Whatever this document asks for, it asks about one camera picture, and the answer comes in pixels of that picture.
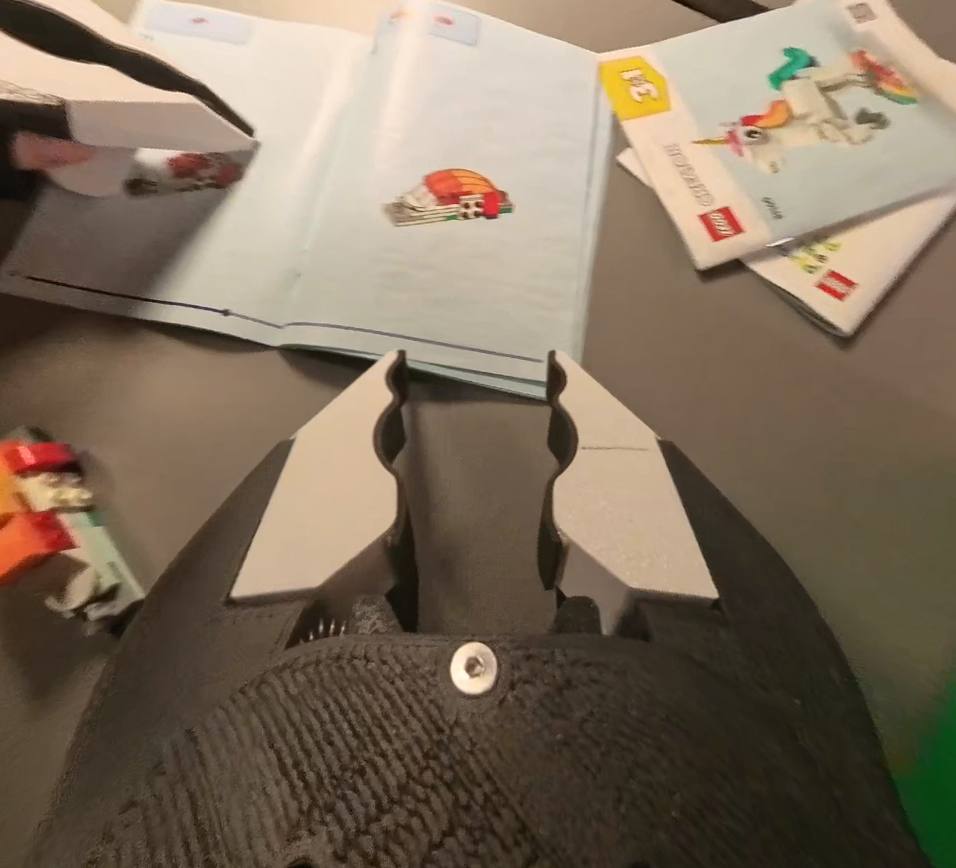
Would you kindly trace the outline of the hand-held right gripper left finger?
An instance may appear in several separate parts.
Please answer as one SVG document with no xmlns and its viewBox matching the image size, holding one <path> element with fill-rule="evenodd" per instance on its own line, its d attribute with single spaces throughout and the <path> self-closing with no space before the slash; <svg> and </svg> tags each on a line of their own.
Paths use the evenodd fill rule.
<svg viewBox="0 0 956 868">
<path fill-rule="evenodd" d="M 406 433 L 405 353 L 393 350 L 297 431 L 229 593 L 291 602 L 327 630 L 357 599 L 384 598 L 400 628 L 419 623 L 412 521 L 396 468 Z"/>
</svg>

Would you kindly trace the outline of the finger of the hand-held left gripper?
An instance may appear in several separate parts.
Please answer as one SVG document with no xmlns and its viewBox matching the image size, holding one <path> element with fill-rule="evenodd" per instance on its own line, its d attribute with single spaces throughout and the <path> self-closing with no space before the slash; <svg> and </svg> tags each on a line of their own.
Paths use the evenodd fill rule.
<svg viewBox="0 0 956 868">
<path fill-rule="evenodd" d="M 122 24 L 2 25 L 2 111 L 81 145 L 246 150 L 253 126 Z"/>
<path fill-rule="evenodd" d="M 124 25 L 90 0 L 1 0 L 1 35 L 4 24 Z M 153 45 L 143 41 L 163 58 L 168 59 Z"/>
</svg>

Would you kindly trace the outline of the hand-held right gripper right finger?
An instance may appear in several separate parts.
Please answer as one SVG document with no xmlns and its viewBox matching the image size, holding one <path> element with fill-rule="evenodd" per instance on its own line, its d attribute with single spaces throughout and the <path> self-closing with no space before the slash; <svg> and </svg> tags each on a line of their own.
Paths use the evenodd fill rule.
<svg viewBox="0 0 956 868">
<path fill-rule="evenodd" d="M 547 365 L 539 575 L 559 602 L 594 605 L 598 632 L 636 635 L 640 607 L 720 599 L 659 436 L 562 351 Z"/>
</svg>

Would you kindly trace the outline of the lego instruction booklet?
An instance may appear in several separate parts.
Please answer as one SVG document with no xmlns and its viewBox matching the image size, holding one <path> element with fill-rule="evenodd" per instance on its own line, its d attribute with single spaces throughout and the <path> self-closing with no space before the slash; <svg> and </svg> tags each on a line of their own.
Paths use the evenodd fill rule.
<svg viewBox="0 0 956 868">
<path fill-rule="evenodd" d="M 254 126 L 43 191 L 2 292 L 543 395 L 579 360 L 612 145 L 595 53 L 439 0 L 365 37 L 168 0 L 131 21 Z"/>
</svg>

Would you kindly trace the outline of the orange red lego model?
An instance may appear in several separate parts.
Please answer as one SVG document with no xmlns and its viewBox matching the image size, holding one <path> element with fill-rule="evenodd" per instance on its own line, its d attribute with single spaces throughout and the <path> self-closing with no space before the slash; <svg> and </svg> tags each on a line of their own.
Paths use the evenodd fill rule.
<svg viewBox="0 0 956 868">
<path fill-rule="evenodd" d="M 1 439 L 1 582 L 86 635 L 122 635 L 145 598 L 79 451 L 29 426 Z"/>
</svg>

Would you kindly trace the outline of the green plastic bin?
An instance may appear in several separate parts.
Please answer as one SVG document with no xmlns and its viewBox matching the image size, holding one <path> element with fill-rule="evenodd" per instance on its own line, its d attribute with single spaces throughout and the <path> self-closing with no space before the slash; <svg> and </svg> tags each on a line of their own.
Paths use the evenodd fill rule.
<svg viewBox="0 0 956 868">
<path fill-rule="evenodd" d="M 955 671 L 919 714 L 898 713 L 884 743 L 903 808 L 933 866 L 955 865 Z"/>
</svg>

